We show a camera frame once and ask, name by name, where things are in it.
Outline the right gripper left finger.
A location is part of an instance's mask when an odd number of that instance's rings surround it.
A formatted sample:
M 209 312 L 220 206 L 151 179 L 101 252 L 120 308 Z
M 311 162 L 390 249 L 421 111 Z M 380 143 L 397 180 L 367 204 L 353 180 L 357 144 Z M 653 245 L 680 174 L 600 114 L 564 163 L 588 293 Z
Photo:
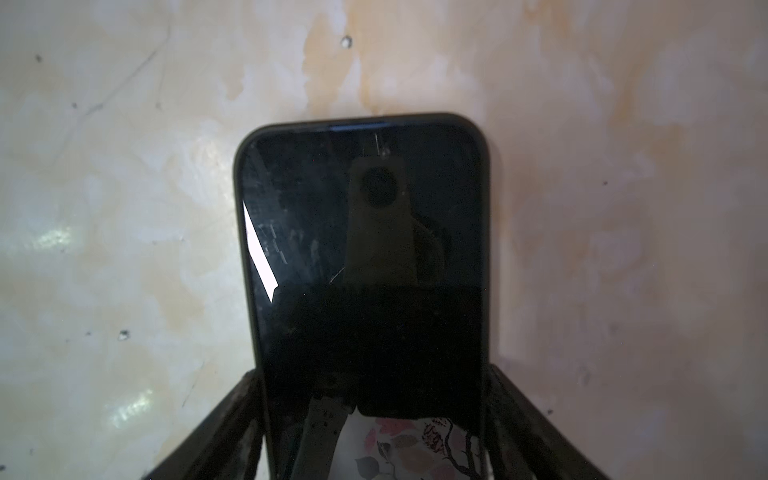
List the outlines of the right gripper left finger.
M 254 479 L 265 435 L 262 373 L 238 384 L 146 479 Z

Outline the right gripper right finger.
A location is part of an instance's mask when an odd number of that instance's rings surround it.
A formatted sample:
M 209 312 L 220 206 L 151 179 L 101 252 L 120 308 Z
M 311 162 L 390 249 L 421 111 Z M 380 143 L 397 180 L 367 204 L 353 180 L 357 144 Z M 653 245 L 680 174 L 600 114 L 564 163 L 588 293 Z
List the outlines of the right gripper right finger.
M 485 405 L 484 444 L 496 479 L 608 479 L 493 364 Z

